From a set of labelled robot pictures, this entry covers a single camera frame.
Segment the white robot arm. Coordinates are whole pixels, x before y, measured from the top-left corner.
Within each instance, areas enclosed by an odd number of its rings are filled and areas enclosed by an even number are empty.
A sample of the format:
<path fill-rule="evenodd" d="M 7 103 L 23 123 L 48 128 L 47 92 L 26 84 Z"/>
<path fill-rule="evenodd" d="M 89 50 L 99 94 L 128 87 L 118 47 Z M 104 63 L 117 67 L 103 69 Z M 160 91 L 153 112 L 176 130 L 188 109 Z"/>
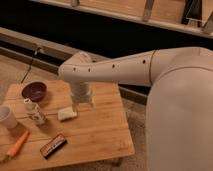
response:
<path fill-rule="evenodd" d="M 58 69 L 75 103 L 91 82 L 150 88 L 146 105 L 148 171 L 213 171 L 213 50 L 152 50 L 93 62 L 78 52 Z"/>

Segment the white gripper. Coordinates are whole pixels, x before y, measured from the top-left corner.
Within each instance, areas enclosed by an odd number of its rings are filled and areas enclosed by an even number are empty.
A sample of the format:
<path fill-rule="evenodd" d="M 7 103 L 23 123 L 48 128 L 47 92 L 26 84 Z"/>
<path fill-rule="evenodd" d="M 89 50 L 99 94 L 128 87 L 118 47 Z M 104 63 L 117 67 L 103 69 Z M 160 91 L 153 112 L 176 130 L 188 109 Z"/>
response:
<path fill-rule="evenodd" d="M 76 102 L 89 102 L 89 105 L 93 107 L 93 99 L 91 97 L 91 88 L 88 83 L 79 82 L 71 83 L 71 97 L 74 102 L 72 102 L 72 109 L 77 112 L 78 104 Z"/>

